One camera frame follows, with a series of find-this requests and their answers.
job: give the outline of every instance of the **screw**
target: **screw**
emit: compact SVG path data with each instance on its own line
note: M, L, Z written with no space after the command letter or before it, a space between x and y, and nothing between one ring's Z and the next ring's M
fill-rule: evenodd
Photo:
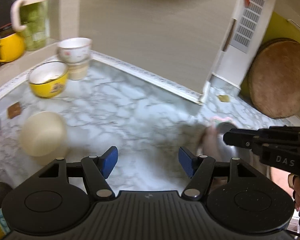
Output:
M200 195L200 191L195 188L189 188L184 191L185 195L188 197L197 197Z
M98 197L110 197L112 195L112 191L109 189L99 189L97 191Z

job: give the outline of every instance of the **round cutting board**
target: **round cutting board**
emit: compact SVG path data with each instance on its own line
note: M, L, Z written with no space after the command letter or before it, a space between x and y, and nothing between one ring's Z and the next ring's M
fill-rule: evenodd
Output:
M300 111L300 44L275 39L264 44L249 72L254 106L271 118L285 118Z

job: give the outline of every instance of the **green jar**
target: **green jar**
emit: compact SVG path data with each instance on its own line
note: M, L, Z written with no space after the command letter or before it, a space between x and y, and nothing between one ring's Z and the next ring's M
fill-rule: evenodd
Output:
M34 51L46 45L47 1L20 7L20 20L27 28L22 31L26 50Z

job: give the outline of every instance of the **small sponge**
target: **small sponge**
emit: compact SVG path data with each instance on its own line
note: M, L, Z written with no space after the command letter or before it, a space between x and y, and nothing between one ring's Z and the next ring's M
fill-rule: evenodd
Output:
M22 109L21 109L21 106L20 106L19 102L16 102L12 106L9 106L8 110L7 110L8 118L12 119L12 118L16 117L17 115L20 115L21 110Z

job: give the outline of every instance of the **cabinet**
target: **cabinet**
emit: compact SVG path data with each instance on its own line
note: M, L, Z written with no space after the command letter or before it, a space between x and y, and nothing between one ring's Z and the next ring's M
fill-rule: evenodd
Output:
M198 93L211 75L238 0L80 0L93 50Z

